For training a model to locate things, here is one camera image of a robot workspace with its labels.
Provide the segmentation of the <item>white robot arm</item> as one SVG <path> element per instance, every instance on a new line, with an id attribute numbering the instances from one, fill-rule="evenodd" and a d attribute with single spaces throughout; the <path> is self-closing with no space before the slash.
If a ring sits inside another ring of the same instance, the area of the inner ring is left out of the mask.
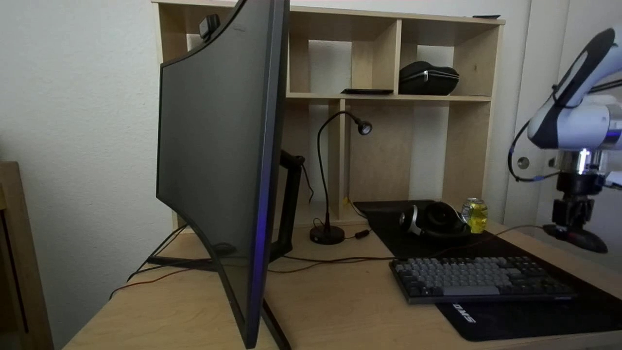
<path id="1" fill-rule="evenodd" d="M 507 169 L 518 183 L 544 181 L 544 175 L 514 173 L 512 150 L 520 134 L 540 150 L 557 152 L 551 177 L 561 197 L 553 201 L 551 222 L 544 232 L 592 253 L 608 251 L 600 238 L 584 230 L 584 224 L 590 220 L 592 195 L 612 185 L 612 175 L 602 169 L 602 154 L 622 148 L 619 101 L 602 96 L 602 90 L 615 88 L 608 76 L 619 70 L 622 26 L 612 26 L 582 47 L 507 150 Z"/>

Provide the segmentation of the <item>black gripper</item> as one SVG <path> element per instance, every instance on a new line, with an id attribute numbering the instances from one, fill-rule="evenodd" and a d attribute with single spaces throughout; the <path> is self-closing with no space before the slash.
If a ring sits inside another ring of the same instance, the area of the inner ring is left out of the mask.
<path id="1" fill-rule="evenodd" d="M 606 243 L 584 230 L 594 206 L 592 197 L 604 187 L 600 152 L 586 148 L 561 152 L 555 160 L 555 168 L 555 189 L 561 197 L 553 201 L 551 222 L 544 226 L 544 232 L 584 251 L 606 253 Z"/>

